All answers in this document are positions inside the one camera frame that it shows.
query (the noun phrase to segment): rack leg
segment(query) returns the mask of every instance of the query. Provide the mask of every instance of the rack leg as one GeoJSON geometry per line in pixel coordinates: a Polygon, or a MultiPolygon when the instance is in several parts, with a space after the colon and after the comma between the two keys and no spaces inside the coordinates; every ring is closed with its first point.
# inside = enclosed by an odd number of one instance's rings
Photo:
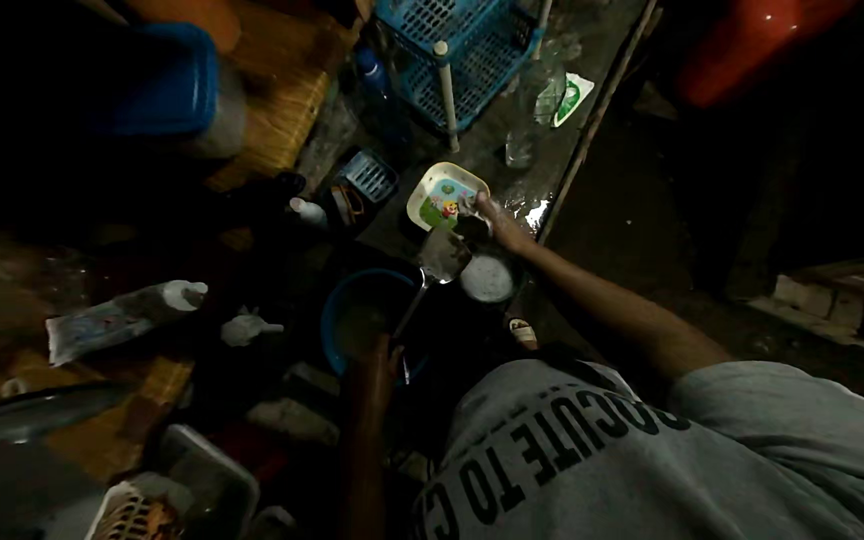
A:
{"type": "MultiPolygon", "coordinates": [[[[449,43],[439,41],[432,48],[438,57],[449,53],[449,43]]],[[[455,119],[455,96],[452,95],[452,66],[445,64],[438,68],[438,79],[441,81],[441,102],[445,104],[445,128],[448,129],[448,149],[452,153],[459,151],[458,122],[455,119]]]]}
{"type": "MultiPolygon", "coordinates": [[[[544,0],[542,2],[542,11],[538,14],[538,29],[546,30],[546,26],[549,24],[549,12],[552,11],[552,0],[544,0]]],[[[535,50],[532,51],[532,60],[538,60],[543,52],[543,43],[540,40],[537,45],[535,45],[535,50]]]]}

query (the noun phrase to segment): blue bottle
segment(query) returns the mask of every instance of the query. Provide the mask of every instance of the blue bottle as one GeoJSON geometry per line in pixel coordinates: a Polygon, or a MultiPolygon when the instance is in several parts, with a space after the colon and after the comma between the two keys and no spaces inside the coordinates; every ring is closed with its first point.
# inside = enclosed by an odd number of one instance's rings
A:
{"type": "Polygon", "coordinates": [[[368,47],[355,51],[355,65],[359,72],[360,88],[365,97],[366,110],[363,123],[390,148],[404,150],[412,144],[407,112],[392,92],[392,81],[378,59],[368,47]]]}

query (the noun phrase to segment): black lettering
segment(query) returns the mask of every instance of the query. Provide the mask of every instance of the black lettering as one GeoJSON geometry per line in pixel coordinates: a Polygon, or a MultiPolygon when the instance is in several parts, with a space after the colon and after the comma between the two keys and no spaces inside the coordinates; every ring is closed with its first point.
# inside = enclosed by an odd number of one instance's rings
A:
{"type": "Polygon", "coordinates": [[[656,425],[655,419],[653,419],[652,415],[649,414],[649,409],[645,406],[645,403],[637,402],[632,404],[632,406],[635,407],[635,410],[638,411],[638,414],[642,416],[642,421],[640,422],[639,419],[636,418],[636,415],[629,410],[629,407],[625,406],[625,399],[622,399],[621,396],[618,396],[617,394],[608,394],[608,399],[615,405],[615,408],[618,409],[619,413],[625,418],[625,420],[640,432],[646,433],[650,436],[654,436],[659,432],[659,426],[656,425]]]}
{"type": "Polygon", "coordinates": [[[593,451],[589,449],[589,446],[585,441],[582,440],[582,437],[579,435],[578,431],[575,430],[575,427],[572,426],[572,423],[569,421],[569,418],[566,417],[566,411],[572,413],[572,418],[575,419],[575,423],[579,425],[579,428],[582,428],[582,431],[585,432],[585,436],[588,437],[588,440],[591,441],[592,446],[596,448],[596,450],[602,450],[605,448],[605,444],[602,442],[602,439],[599,437],[599,434],[595,432],[593,427],[589,425],[589,422],[586,421],[586,417],[582,415],[582,411],[579,410],[579,407],[575,406],[575,403],[572,402],[572,399],[569,398],[556,398],[552,399],[552,413],[555,414],[555,417],[558,419],[558,423],[561,424],[561,427],[568,434],[568,437],[572,439],[572,444],[575,445],[575,448],[579,449],[579,453],[582,454],[583,458],[588,458],[593,454],[593,451]]]}
{"type": "Polygon", "coordinates": [[[514,408],[511,411],[509,418],[512,418],[512,419],[519,418],[520,416],[522,416],[522,413],[525,411],[529,411],[529,407],[527,407],[523,404],[520,404],[519,406],[517,406],[516,408],[514,408]]]}
{"type": "Polygon", "coordinates": [[[468,499],[468,505],[472,508],[475,517],[483,525],[491,525],[496,522],[498,516],[498,506],[496,505],[496,495],[492,492],[492,486],[489,485],[489,479],[486,478],[486,473],[482,470],[482,466],[475,459],[465,461],[462,469],[459,470],[459,478],[462,479],[462,488],[465,490],[465,497],[468,499]],[[473,485],[473,476],[476,484],[479,485],[479,490],[482,491],[482,497],[485,498],[485,505],[482,500],[479,500],[478,494],[475,493],[473,485]]]}
{"type": "Polygon", "coordinates": [[[602,430],[602,433],[613,439],[624,437],[629,433],[629,426],[625,422],[622,422],[622,419],[618,416],[618,412],[609,404],[608,399],[590,390],[579,390],[575,393],[575,398],[579,400],[579,405],[584,409],[593,406],[592,402],[589,401],[590,397],[595,400],[595,403],[599,406],[599,410],[606,413],[612,421],[612,423],[608,423],[602,418],[595,421],[595,425],[599,427],[599,430],[602,430]]]}
{"type": "Polygon", "coordinates": [[[686,418],[679,418],[678,416],[667,413],[664,410],[659,410],[657,408],[649,407],[654,412],[655,417],[658,418],[658,421],[665,424],[669,428],[673,430],[678,430],[680,432],[684,432],[688,430],[692,423],[686,418]]]}
{"type": "Polygon", "coordinates": [[[494,449],[486,448],[486,456],[488,463],[492,466],[492,471],[495,472],[495,477],[498,478],[498,485],[502,488],[502,495],[498,497],[498,501],[502,504],[502,510],[508,512],[525,501],[525,493],[522,492],[522,487],[512,485],[509,481],[509,476],[502,469],[502,463],[499,462],[494,449]]]}
{"type": "MultiPolygon", "coordinates": [[[[429,489],[425,495],[425,510],[431,512],[435,509],[435,498],[441,505],[441,513],[445,514],[445,524],[448,525],[448,530],[444,529],[441,524],[435,525],[432,532],[438,540],[458,540],[459,538],[459,523],[455,521],[455,511],[452,510],[452,502],[449,500],[449,493],[446,492],[446,486],[436,483],[429,489]]],[[[422,522],[422,539],[426,538],[426,523],[422,522]]]]}
{"type": "Polygon", "coordinates": [[[497,423],[495,425],[495,427],[493,427],[492,429],[489,429],[488,432],[490,434],[495,434],[496,432],[498,432],[502,428],[505,428],[505,419],[504,418],[501,421],[499,421],[499,423],[497,423]]]}
{"type": "Polygon", "coordinates": [[[552,467],[552,463],[549,462],[549,458],[546,457],[546,453],[543,451],[542,447],[539,446],[539,441],[536,440],[536,436],[532,434],[528,425],[522,423],[522,425],[516,427],[511,433],[509,433],[509,435],[511,436],[511,440],[515,442],[525,439],[527,448],[522,451],[522,459],[525,460],[526,463],[537,461],[541,466],[541,469],[535,473],[535,481],[538,485],[546,485],[550,480],[555,478],[556,472],[552,467]]]}
{"type": "Polygon", "coordinates": [[[550,443],[552,443],[552,450],[554,450],[556,454],[553,461],[555,461],[555,465],[558,467],[559,471],[565,471],[576,463],[582,461],[582,458],[579,457],[579,452],[572,448],[566,448],[566,445],[562,444],[562,439],[559,438],[558,433],[555,432],[552,425],[549,425],[546,416],[544,416],[543,413],[536,412],[534,417],[535,422],[538,423],[538,426],[542,428],[543,432],[545,432],[545,437],[548,438],[550,443]]]}

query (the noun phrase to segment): cartoon print on plate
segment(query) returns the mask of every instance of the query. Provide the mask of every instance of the cartoon print on plate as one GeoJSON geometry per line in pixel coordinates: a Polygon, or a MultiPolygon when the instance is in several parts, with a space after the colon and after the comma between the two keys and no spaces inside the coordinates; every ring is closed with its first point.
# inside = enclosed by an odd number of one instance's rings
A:
{"type": "Polygon", "coordinates": [[[459,199],[463,197],[474,198],[475,191],[452,178],[442,178],[422,202],[418,215],[432,227],[447,221],[451,229],[458,223],[459,199]]]}

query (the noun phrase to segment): t-shirt sleeve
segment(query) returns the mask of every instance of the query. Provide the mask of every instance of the t-shirt sleeve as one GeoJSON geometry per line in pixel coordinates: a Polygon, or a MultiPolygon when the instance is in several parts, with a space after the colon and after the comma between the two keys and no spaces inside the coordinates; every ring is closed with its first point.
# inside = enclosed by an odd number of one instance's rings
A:
{"type": "Polygon", "coordinates": [[[786,364],[726,362],[679,379],[669,409],[864,514],[864,399],[841,385],[786,364]]]}

